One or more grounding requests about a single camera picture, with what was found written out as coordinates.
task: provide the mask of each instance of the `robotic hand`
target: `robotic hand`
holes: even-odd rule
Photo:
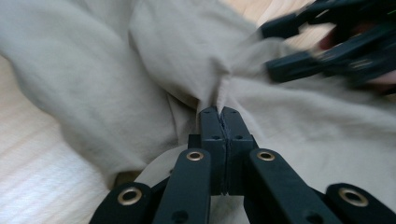
[[[317,0],[297,12],[260,27],[263,38],[289,38],[303,25],[332,23],[335,28],[319,41],[325,51],[300,51],[265,64],[274,82],[325,75],[342,75],[354,88],[373,85],[384,94],[396,92],[396,1]]]

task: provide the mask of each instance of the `wooden floor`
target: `wooden floor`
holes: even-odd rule
[[[309,2],[307,0],[224,1],[258,25]],[[294,38],[290,43],[298,48],[310,48],[323,34],[322,28],[310,30],[308,34]],[[53,206],[72,204],[75,200],[86,200],[85,204],[98,204],[106,195],[106,188],[99,174],[63,142],[59,124],[35,108],[21,94],[9,63],[2,57],[0,57],[0,160],[0,204],[2,210],[7,211],[6,213],[0,211],[0,223],[9,223],[5,220],[10,221],[10,218],[12,223],[28,223],[29,215],[33,216],[39,209],[45,211]],[[78,166],[75,165],[72,170],[66,169],[70,162],[74,164],[77,162]],[[75,172],[79,173],[78,179],[73,178]],[[53,183],[49,181],[51,176],[69,176],[70,181]],[[26,192],[37,185],[44,191]],[[40,203],[40,198],[53,189],[67,193],[57,196],[50,203]],[[74,189],[83,189],[88,196],[81,199],[81,192]],[[32,200],[37,203],[26,210],[18,200]],[[87,216],[81,219],[88,221],[91,213],[92,211],[87,210],[85,213]],[[55,217],[52,215],[41,217],[42,219],[35,220],[34,223],[58,223],[57,220],[62,218],[62,214]]]

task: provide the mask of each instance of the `beige cloth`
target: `beige cloth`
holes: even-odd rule
[[[280,152],[311,187],[351,183],[396,210],[395,106],[347,90],[337,77],[269,85],[262,63],[291,49],[261,41],[255,29],[214,0],[0,5],[0,53],[21,89],[61,122],[68,143],[108,185],[116,173],[142,170],[165,151],[138,180],[166,177],[188,134],[197,132],[196,113],[229,106],[259,146]],[[211,222],[246,223],[239,201],[214,200]],[[56,220],[77,217],[69,210]]]

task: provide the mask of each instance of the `wrinkled cloth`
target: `wrinkled cloth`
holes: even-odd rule
[[[145,168],[136,181],[158,183],[197,113],[228,106],[309,186],[347,182],[396,211],[395,104],[339,77],[270,84],[262,64],[292,52],[214,0],[0,2],[0,53],[22,91],[108,186]],[[247,222],[241,198],[213,199],[211,223]]]

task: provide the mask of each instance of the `brass grommet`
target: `brass grommet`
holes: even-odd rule
[[[193,151],[187,154],[187,159],[190,161],[200,161],[204,158],[204,154],[201,152]]]
[[[126,198],[126,195],[128,193],[133,193],[134,196],[131,198]],[[118,197],[119,203],[122,205],[132,205],[134,203],[139,202],[139,200],[142,198],[142,191],[140,189],[137,189],[135,187],[131,187],[128,189],[123,190]]]
[[[257,157],[262,161],[273,161],[275,156],[272,153],[261,151],[257,153]]]
[[[365,207],[369,204],[367,198],[354,189],[341,188],[338,190],[338,194],[347,203],[358,207]]]

